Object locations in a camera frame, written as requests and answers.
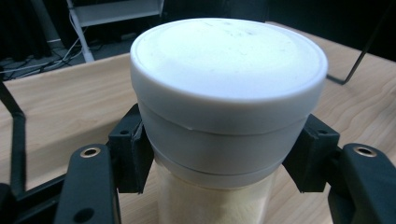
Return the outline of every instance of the container lid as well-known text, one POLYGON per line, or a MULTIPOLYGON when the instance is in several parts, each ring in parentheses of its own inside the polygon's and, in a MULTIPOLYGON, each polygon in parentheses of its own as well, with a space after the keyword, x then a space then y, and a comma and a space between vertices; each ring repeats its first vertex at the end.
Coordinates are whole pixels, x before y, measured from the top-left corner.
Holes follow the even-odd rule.
POLYGON ((312 41, 255 21, 166 23, 139 36, 131 57, 139 101, 206 133, 287 127, 314 109, 327 73, 326 57, 312 41))

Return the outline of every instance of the white lid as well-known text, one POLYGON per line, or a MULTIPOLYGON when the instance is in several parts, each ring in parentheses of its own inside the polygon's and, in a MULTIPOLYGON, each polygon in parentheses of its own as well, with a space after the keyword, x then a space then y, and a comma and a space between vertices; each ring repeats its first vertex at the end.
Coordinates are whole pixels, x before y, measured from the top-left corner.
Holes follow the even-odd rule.
POLYGON ((176 175, 235 188, 271 174, 316 106, 327 60, 273 25, 194 19, 133 43, 131 76, 156 156, 176 175))
POLYGON ((141 101, 180 126, 210 133, 286 127, 313 110, 327 72, 312 41, 254 21, 167 23, 139 36, 131 57, 141 101))

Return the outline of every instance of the cylindrical container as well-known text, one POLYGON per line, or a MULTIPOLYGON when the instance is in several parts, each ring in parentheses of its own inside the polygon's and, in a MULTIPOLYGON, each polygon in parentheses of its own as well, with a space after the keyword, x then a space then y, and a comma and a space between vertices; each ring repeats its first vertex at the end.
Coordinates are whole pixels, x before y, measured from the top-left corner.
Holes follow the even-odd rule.
POLYGON ((271 174, 320 96, 322 50, 265 23, 195 19, 143 33, 131 63, 160 223, 262 222, 271 174))

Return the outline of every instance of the light wood surface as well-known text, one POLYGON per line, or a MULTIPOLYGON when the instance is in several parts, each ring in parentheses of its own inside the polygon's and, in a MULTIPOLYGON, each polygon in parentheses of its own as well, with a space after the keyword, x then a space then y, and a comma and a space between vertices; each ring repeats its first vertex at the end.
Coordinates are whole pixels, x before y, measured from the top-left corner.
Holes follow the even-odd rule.
MULTIPOLYGON (((334 76, 345 77, 359 56, 357 50, 304 35, 324 49, 334 76)), ((27 115, 29 189, 64 174, 69 156, 79 147, 105 143, 110 130, 136 103, 128 54, 6 85, 27 115)), ((326 81, 314 114, 341 134, 340 147, 366 144, 396 163, 396 63, 367 55, 345 86, 326 81)), ((0 182, 6 183, 10 139, 11 117, 0 105, 0 182)), ((143 194, 120 195, 123 223, 157 223, 154 170, 143 194)), ((279 168, 266 223, 332 223, 327 192, 300 194, 279 168)))

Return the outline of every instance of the white shelf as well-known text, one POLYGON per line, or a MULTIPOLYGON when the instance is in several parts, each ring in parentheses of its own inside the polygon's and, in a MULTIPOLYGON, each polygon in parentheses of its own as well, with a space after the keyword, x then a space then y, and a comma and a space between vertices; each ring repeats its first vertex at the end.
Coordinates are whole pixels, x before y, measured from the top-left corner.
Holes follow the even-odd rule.
POLYGON ((74 7, 81 27, 160 15, 162 1, 129 0, 74 7))

